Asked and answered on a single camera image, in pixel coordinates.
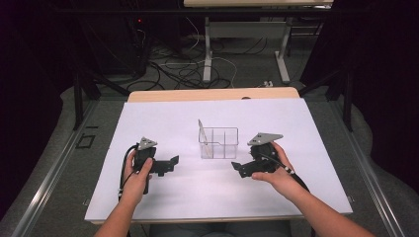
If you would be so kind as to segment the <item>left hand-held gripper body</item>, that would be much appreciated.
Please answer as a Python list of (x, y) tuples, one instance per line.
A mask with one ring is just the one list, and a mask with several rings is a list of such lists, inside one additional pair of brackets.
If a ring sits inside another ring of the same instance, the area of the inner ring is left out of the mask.
[(146, 137), (142, 137), (140, 141), (136, 144), (135, 156), (132, 161), (132, 169), (138, 174), (144, 163), (148, 158), (154, 160), (154, 155), (156, 153), (157, 142)]

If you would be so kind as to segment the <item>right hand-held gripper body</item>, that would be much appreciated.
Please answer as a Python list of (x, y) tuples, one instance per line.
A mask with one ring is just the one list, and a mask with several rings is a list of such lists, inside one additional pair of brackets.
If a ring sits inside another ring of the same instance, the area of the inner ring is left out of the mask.
[(250, 146), (250, 154), (253, 161), (261, 168), (260, 172), (273, 173), (284, 164), (279, 159), (279, 154), (273, 141), (281, 139), (281, 134), (259, 132), (250, 139), (248, 145)]

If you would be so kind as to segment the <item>clear plastic organizer box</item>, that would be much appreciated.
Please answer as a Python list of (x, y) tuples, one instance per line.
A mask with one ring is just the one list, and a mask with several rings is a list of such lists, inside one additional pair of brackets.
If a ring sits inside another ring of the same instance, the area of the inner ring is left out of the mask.
[(235, 159), (237, 155), (238, 128), (237, 127), (204, 127), (208, 139), (211, 157), (206, 157), (199, 133), (201, 157), (203, 159)]

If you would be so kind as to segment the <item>person's left hand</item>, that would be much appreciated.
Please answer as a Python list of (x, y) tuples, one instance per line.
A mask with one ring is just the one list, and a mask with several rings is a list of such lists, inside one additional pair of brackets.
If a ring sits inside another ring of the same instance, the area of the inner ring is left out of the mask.
[(126, 166), (123, 179), (123, 193), (120, 203), (123, 206), (135, 208), (141, 201), (145, 190), (146, 182), (149, 180), (149, 172), (153, 164), (151, 158), (147, 158), (140, 171), (132, 168), (132, 160), (135, 152), (132, 151), (126, 158)]

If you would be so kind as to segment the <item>person's right hand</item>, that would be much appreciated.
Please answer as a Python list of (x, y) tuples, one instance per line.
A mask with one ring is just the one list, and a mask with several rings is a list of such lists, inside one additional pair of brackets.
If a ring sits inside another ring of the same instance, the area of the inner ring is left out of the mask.
[(279, 194), (291, 202), (294, 202), (305, 192), (305, 189), (282, 167), (274, 173), (253, 173), (251, 178), (269, 183)]

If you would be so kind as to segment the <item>black metal stand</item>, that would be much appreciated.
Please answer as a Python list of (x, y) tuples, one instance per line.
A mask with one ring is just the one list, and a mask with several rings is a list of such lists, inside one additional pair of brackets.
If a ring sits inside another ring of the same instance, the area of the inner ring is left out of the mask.
[(337, 101), (343, 96), (342, 121), (349, 131), (352, 128), (352, 101), (353, 101), (353, 84), (354, 84), (354, 67), (343, 64), (337, 69), (332, 70), (311, 85), (304, 86), (298, 90), (300, 96), (304, 96), (308, 92), (317, 89), (320, 86), (329, 83), (326, 91), (326, 99), (328, 101)]
[(99, 82), (112, 90), (128, 96), (130, 91), (110, 81), (105, 76), (100, 75), (86, 66), (80, 65), (73, 69), (73, 91), (75, 124), (73, 129), (77, 130), (84, 120), (83, 96), (86, 95), (90, 100), (98, 100), (102, 94), (96, 83)]

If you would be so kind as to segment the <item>black computer tower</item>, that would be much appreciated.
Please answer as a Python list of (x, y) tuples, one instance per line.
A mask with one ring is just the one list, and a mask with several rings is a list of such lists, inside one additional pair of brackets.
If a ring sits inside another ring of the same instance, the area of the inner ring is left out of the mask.
[(100, 21), (101, 57), (106, 74), (142, 77), (146, 72), (147, 37), (133, 17), (106, 17)]

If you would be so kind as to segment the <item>white-framed desk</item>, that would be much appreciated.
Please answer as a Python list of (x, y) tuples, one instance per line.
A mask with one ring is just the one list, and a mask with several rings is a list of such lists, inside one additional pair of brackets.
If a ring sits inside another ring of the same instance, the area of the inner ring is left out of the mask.
[[(198, 10), (329, 10), (334, 0), (184, 0), (184, 6)], [(280, 47), (275, 52), (275, 58), (280, 72), (282, 82), (291, 82), (286, 63), (285, 54), (291, 31), (293, 17), (281, 17), (276, 21), (247, 21), (240, 20), (211, 20), (205, 17), (205, 44), (206, 57), (204, 65), (203, 81), (211, 80), (212, 39), (277, 39), (280, 40)]]

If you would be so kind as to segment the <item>grey floor rail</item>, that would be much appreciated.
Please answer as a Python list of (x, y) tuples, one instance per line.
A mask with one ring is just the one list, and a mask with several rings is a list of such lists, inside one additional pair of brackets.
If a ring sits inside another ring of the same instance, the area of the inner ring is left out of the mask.
[(395, 217), (392, 208), (378, 182), (377, 175), (371, 166), (371, 163), (367, 159), (367, 156), (363, 152), (360, 144), (356, 140), (356, 137), (352, 131), (347, 128), (347, 125), (343, 122), (343, 113), (338, 102), (330, 102), (330, 108), (338, 120), (340, 127), (343, 129), (345, 136), (347, 137), (351, 149), (355, 156), (355, 163), (361, 173), (364, 183), (370, 193), (370, 196), (376, 206), (377, 212), (385, 226), (385, 229), (390, 237), (405, 237), (405, 233), (402, 230), (397, 218)]
[(72, 128), (65, 110), (24, 190), (13, 203), (13, 222), (3, 237), (92, 237), (97, 226), (85, 219), (104, 153), (101, 151), (101, 103), (89, 102), (85, 119)]

